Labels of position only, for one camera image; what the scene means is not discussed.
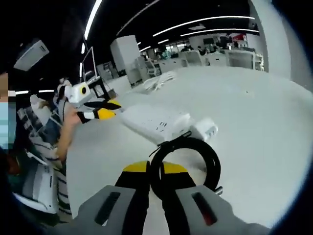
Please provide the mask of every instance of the white tabletop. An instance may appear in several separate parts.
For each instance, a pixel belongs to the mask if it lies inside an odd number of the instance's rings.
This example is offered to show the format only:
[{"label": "white tabletop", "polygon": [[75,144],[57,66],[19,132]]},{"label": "white tabletop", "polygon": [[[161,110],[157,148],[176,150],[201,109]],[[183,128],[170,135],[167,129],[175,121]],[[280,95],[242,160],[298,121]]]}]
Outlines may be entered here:
[{"label": "white tabletop", "polygon": [[[299,85],[261,71],[225,67],[188,67],[178,79],[150,95],[125,94],[136,103],[166,104],[194,119],[211,117],[219,132],[209,144],[221,161],[222,198],[246,222],[272,227],[297,195],[311,159],[313,96]],[[122,169],[146,160],[155,146],[123,126],[118,117],[92,120],[77,128],[67,154],[67,186],[73,216]],[[193,150],[172,153],[197,184],[204,162]],[[161,202],[150,192],[144,234],[168,234]]]}]

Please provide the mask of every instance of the person's arm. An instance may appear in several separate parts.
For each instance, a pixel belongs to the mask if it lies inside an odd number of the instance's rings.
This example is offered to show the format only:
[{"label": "person's arm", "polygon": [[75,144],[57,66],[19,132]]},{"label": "person's arm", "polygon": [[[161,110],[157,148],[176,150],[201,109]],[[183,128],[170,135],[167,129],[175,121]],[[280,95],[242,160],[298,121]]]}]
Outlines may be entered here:
[{"label": "person's arm", "polygon": [[58,148],[56,155],[59,160],[64,162],[67,156],[67,149],[69,148],[73,138],[74,126],[63,125],[61,128],[61,135],[58,141]]},{"label": "person's arm", "polygon": [[58,141],[56,151],[56,155],[62,162],[66,160],[67,150],[72,142],[75,126],[80,122],[81,121],[77,116],[77,110],[74,107],[70,106],[64,118],[64,124],[61,128],[61,135]]}]

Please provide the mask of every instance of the fluorescent light strip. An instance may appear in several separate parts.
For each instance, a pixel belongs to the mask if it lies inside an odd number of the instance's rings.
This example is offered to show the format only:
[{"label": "fluorescent light strip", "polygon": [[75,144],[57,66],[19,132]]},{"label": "fluorescent light strip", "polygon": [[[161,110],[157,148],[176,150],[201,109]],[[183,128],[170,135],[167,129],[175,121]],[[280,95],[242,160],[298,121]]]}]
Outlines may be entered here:
[{"label": "fluorescent light strip", "polygon": [[39,93],[54,92],[54,90],[40,90]]},{"label": "fluorescent light strip", "polygon": [[137,16],[139,16],[142,12],[144,12],[145,10],[147,10],[150,6],[153,6],[154,4],[156,4],[158,1],[160,0],[155,0],[152,3],[150,3],[149,5],[147,5],[146,7],[144,7],[141,11],[137,12],[137,14],[135,14],[129,21],[127,21],[126,24],[124,24],[124,26],[118,31],[118,33],[116,35],[119,35],[120,32],[122,32],[122,30],[129,25],[130,22],[132,22]]},{"label": "fluorescent light strip", "polygon": [[82,52],[81,52],[82,54],[84,54],[85,53],[85,44],[83,43],[82,44]]},{"label": "fluorescent light strip", "polygon": [[214,19],[223,19],[223,18],[240,18],[240,19],[251,19],[251,20],[254,20],[254,17],[250,17],[250,16],[216,16],[216,17],[203,18],[203,19],[199,19],[199,20],[195,20],[195,21],[189,21],[189,22],[186,22],[186,23],[181,23],[179,25],[170,27],[170,28],[168,28],[166,30],[163,30],[163,31],[161,31],[159,33],[154,34],[153,37],[155,37],[157,35],[160,35],[161,33],[165,33],[165,32],[167,32],[169,30],[174,29],[174,28],[178,28],[178,27],[187,25],[187,24],[192,24],[192,23],[200,22],[200,21],[214,20]]},{"label": "fluorescent light strip", "polygon": [[86,26],[86,30],[85,30],[85,34],[84,34],[84,37],[85,39],[87,40],[88,38],[88,35],[89,35],[89,32],[90,32],[90,28],[91,28],[91,25],[92,25],[92,22],[93,22],[93,19],[98,11],[98,8],[101,4],[102,0],[96,0],[92,10],[91,10],[91,13],[90,13],[90,16],[89,16],[89,19],[87,21],[87,26]]},{"label": "fluorescent light strip", "polygon": [[82,77],[83,63],[79,64],[79,77]]},{"label": "fluorescent light strip", "polygon": [[151,46],[148,46],[148,47],[145,47],[144,49],[141,49],[139,52],[142,52],[142,51],[144,51],[144,50],[146,50],[146,49],[149,49]]},{"label": "fluorescent light strip", "polygon": [[29,91],[19,91],[19,92],[15,92],[15,94],[27,94]]},{"label": "fluorescent light strip", "polygon": [[163,41],[161,41],[161,42],[158,42],[158,44],[165,43],[165,42],[167,42],[167,41],[168,41],[168,39],[163,40]]},{"label": "fluorescent light strip", "polygon": [[255,32],[255,33],[259,32],[257,30],[243,29],[243,28],[217,28],[217,29],[209,29],[209,30],[202,30],[202,31],[197,31],[197,32],[192,32],[192,33],[186,33],[186,34],[182,34],[181,37],[196,34],[196,33],[205,33],[205,32],[213,32],[213,31],[235,31],[235,30]]}]

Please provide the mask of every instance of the computer screen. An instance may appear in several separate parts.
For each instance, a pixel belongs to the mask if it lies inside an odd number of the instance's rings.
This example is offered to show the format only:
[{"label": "computer screen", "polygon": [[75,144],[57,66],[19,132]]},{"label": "computer screen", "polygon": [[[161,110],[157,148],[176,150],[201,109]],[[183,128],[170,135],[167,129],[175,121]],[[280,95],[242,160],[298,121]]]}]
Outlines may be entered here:
[{"label": "computer screen", "polygon": [[227,48],[227,43],[232,42],[231,37],[221,36],[220,40],[221,40],[221,45],[220,45],[221,48]]},{"label": "computer screen", "polygon": [[97,76],[97,69],[94,62],[94,55],[93,55],[93,47],[89,49],[86,53],[86,56],[83,59],[83,70],[82,70],[82,77],[83,81],[87,82],[94,76]]},{"label": "computer screen", "polygon": [[207,44],[214,44],[214,39],[213,38],[204,38],[203,39],[203,43],[205,45],[207,45]]}]

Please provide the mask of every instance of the human hand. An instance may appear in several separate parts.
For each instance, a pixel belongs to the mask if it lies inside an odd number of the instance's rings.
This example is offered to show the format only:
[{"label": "human hand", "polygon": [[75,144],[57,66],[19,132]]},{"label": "human hand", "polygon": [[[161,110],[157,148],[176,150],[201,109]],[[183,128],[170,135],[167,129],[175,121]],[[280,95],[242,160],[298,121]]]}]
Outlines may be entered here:
[{"label": "human hand", "polygon": [[67,127],[74,127],[78,123],[81,123],[81,120],[77,115],[77,109],[71,106],[71,108],[68,110],[67,114],[64,117],[64,125]]}]

